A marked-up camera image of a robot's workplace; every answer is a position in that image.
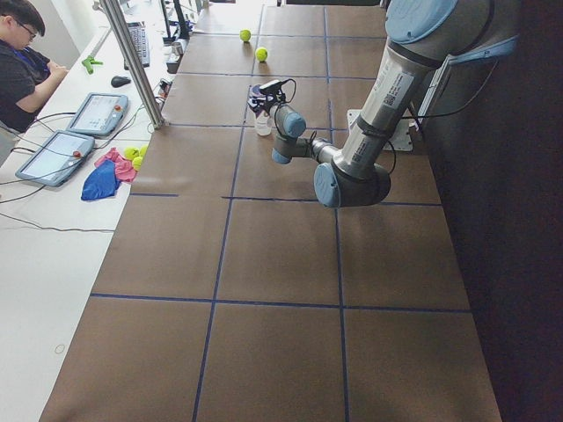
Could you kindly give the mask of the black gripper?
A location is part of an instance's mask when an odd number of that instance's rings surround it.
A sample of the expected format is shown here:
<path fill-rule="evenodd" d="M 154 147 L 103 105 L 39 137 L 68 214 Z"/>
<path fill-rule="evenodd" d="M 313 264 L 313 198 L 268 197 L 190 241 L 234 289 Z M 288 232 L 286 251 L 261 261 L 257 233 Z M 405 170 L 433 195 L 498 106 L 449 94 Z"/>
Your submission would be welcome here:
<path fill-rule="evenodd" d="M 257 114 L 265 113 L 270 115 L 273 108 L 277 105 L 277 98 L 273 96 L 258 97 L 257 105 Z"/>

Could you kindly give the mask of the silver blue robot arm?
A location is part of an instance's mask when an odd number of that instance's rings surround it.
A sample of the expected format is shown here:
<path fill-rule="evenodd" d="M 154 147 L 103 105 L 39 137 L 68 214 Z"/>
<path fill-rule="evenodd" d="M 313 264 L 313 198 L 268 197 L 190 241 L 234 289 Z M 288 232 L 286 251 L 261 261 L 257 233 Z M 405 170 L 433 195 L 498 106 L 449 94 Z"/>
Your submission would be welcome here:
<path fill-rule="evenodd" d="M 511 54 L 518 38 L 518 1 L 393 1 L 386 12 L 387 40 L 377 80 L 343 148 L 303 137 L 306 122 L 282 93 L 282 81 L 252 88 L 248 105 L 272 118 L 277 130 L 272 158 L 316 160 L 313 184 L 326 207 L 381 202 L 391 189 L 388 171 L 376 163 L 426 75 L 451 58 L 491 60 Z"/>

